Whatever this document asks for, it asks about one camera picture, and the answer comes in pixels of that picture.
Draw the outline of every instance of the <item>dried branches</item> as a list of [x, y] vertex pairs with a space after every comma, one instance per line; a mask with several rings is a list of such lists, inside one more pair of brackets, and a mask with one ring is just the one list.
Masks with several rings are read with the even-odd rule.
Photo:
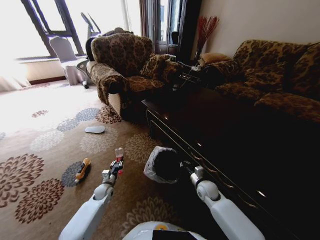
[[202, 49], [205, 42], [216, 29], [219, 23], [219, 18], [217, 16], [200, 16], [198, 19], [198, 42], [197, 49]]

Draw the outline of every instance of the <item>floor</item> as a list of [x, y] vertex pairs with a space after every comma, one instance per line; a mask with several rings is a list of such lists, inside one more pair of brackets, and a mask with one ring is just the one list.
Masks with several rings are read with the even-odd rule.
[[[98, 99], [95, 86], [63, 81], [0, 93], [0, 233], [2, 239], [57, 239], [124, 148], [124, 170], [92, 239], [121, 239], [147, 221], [164, 221], [212, 237], [214, 221], [189, 185], [159, 184], [143, 174], [162, 143], [143, 124], [124, 121]], [[105, 126], [102, 134], [88, 126]], [[74, 183], [82, 160], [91, 171]]]

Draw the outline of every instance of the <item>white chair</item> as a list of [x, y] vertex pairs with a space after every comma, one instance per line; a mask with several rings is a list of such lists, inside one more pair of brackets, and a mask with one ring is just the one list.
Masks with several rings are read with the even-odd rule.
[[83, 84], [88, 88], [89, 77], [87, 73], [77, 67], [82, 62], [86, 62], [83, 59], [77, 59], [74, 51], [72, 50], [71, 44], [67, 39], [59, 36], [55, 36], [50, 39], [50, 45], [58, 56], [61, 66], [64, 69], [66, 79], [70, 85]]

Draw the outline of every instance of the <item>bottle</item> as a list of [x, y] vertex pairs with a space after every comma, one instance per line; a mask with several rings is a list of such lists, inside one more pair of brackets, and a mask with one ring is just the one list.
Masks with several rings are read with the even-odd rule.
[[117, 162], [122, 161], [124, 159], [124, 149], [122, 147], [118, 147], [115, 149], [115, 160]]
[[[122, 147], [118, 147], [115, 150], [115, 160], [117, 162], [124, 160], [124, 149]], [[121, 176], [124, 171], [121, 169], [118, 171], [118, 175]]]

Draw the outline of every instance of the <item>armrest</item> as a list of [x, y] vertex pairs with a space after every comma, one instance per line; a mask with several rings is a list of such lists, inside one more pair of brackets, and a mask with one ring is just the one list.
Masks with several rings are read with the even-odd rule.
[[215, 81], [215, 85], [221, 85], [228, 82], [236, 82], [235, 77], [240, 75], [241, 70], [239, 64], [232, 61], [220, 61], [206, 65], [203, 68], [207, 78]]
[[98, 96], [102, 102], [109, 104], [108, 95], [127, 92], [128, 80], [112, 67], [104, 63], [92, 66], [91, 80], [97, 86]]
[[96, 61], [88, 61], [88, 62], [86, 63], [86, 72], [89, 73], [90, 76], [91, 76], [91, 69], [92, 69], [92, 67], [93, 67], [94, 65], [96, 65], [96, 64], [97, 64]]
[[161, 75], [161, 79], [165, 83], [171, 84], [180, 74], [183, 68], [184, 67], [177, 62], [166, 60], [164, 61], [164, 69]]

